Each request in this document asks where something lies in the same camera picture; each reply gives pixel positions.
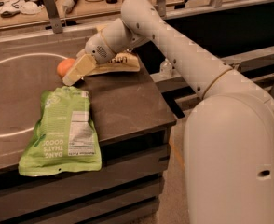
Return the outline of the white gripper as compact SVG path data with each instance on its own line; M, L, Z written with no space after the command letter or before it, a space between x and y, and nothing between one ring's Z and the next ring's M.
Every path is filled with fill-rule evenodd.
M100 31L87 41L85 49L76 54L78 59L75 60L75 63L62 78L63 84L66 86L74 85L82 77L91 73L97 64L107 63L115 56L116 54L107 43L104 32Z

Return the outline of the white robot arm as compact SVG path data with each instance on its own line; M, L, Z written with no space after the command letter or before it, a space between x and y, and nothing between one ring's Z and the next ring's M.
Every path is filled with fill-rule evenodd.
M190 224L274 224L274 99L164 20L148 0L91 37L62 81L71 86L119 52L151 41L200 98L185 124Z

